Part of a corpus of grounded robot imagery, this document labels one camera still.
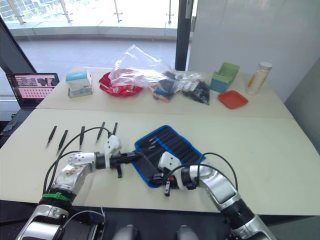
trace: bottle cap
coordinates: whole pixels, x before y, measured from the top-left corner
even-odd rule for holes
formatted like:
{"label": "bottle cap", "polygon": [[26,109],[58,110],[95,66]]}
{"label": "bottle cap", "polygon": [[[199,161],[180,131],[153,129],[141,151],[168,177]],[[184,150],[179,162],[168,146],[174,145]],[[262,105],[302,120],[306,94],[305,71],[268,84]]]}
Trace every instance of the bottle cap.
{"label": "bottle cap", "polygon": [[262,61],[259,63],[259,68],[265,71],[269,71],[272,69],[272,64],[268,61]]}

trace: white table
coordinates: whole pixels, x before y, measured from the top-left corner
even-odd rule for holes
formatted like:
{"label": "white table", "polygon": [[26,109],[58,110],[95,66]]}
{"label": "white table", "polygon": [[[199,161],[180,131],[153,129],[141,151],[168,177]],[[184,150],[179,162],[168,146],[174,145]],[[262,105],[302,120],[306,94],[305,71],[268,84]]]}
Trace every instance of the white table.
{"label": "white table", "polygon": [[[221,154],[233,165],[239,192],[257,214],[320,214],[320,157],[295,120],[284,117],[36,109],[0,149],[0,199],[37,203],[64,130],[69,130],[66,140],[70,140],[81,126],[100,126],[102,121],[109,129],[119,122],[117,135],[123,152],[132,151],[140,137],[169,124],[202,153]],[[54,125],[57,131],[45,148]],[[96,137],[97,131],[85,135],[84,152],[103,151],[107,134],[103,133],[97,144]],[[79,140],[67,150],[78,148]],[[207,160],[232,179],[220,159]],[[61,160],[58,170],[66,161]],[[217,212],[203,189],[172,190],[171,196],[165,197],[163,187],[148,187],[131,164],[123,166],[122,179],[111,170],[91,174],[75,205]]]}
{"label": "white table", "polygon": [[[200,104],[178,92],[170,101],[164,103],[155,100],[148,89],[144,89],[138,95],[131,97],[110,96],[99,89],[99,79],[109,68],[78,67],[71,72],[88,70],[92,76],[93,94],[78,98],[68,97],[68,85],[65,79],[61,79],[58,86],[47,96],[37,108],[39,109],[69,109],[90,110],[122,113],[152,113],[152,114],[182,114],[182,115],[206,115],[216,117],[263,117],[292,119],[292,115],[284,106],[276,93],[267,82],[261,88],[259,94],[251,96],[246,94],[245,86],[252,74],[238,73],[230,90],[236,90],[245,96],[249,103],[243,107],[230,110],[218,99],[218,92],[210,91],[210,105]],[[212,73],[204,73],[211,79]]]}

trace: laptop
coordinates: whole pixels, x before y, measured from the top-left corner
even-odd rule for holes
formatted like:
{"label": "laptop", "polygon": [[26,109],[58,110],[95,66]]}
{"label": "laptop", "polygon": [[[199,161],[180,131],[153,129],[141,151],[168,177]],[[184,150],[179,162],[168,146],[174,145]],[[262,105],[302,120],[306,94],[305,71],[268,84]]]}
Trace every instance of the laptop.
{"label": "laptop", "polygon": [[6,73],[13,94],[20,106],[20,110],[12,115],[1,136],[10,136],[39,103],[59,83],[56,73]]}

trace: green band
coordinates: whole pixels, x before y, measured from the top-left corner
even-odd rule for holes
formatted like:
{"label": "green band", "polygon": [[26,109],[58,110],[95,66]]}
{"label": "green band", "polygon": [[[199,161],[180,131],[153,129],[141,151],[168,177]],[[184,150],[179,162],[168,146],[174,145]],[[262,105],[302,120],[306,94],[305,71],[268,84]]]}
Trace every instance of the green band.
{"label": "green band", "polygon": [[66,196],[63,196],[61,192],[56,193],[45,193],[42,195],[43,198],[50,198],[50,199],[59,199],[67,202],[71,202],[71,199],[67,198]]}

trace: screwdriver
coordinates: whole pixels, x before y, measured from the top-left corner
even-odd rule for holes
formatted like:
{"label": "screwdriver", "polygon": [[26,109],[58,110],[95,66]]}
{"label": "screwdriver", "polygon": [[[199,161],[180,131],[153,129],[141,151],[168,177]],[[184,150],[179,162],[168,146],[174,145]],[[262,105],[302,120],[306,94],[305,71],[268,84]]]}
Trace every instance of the screwdriver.
{"label": "screwdriver", "polygon": [[79,150],[81,150],[82,142],[84,141],[84,136],[85,136],[85,126],[82,126],[81,127],[80,148],[79,148]]}
{"label": "screwdriver", "polygon": [[65,131],[64,131],[64,134],[63,134],[63,136],[62,136],[62,138],[61,138],[61,141],[60,141],[60,143],[59,143],[59,147],[58,147],[58,151],[56,152],[56,155],[58,155],[60,149],[61,149],[62,146],[64,145],[65,140],[66,140],[67,133],[68,133],[68,130],[65,130]]}
{"label": "screwdriver", "polygon": [[95,143],[98,142],[98,140],[99,140],[99,138],[100,138],[100,136],[101,136],[101,134],[102,134],[102,130],[103,130],[103,127],[104,127],[104,126],[105,126],[105,122],[102,122],[101,128],[100,128],[100,130],[99,130],[99,132],[98,132],[98,136],[96,137]]}
{"label": "screwdriver", "polygon": [[112,135],[116,135],[117,126],[118,126],[118,123],[116,122],[116,123],[114,124],[114,128],[113,128]]}
{"label": "screwdriver", "polygon": [[49,143],[51,142],[52,138],[54,137],[54,134],[56,132],[56,129],[57,129],[57,126],[54,126],[51,133],[50,133],[50,136],[49,136],[49,140],[48,140],[48,143],[46,144],[46,148],[49,146]]}

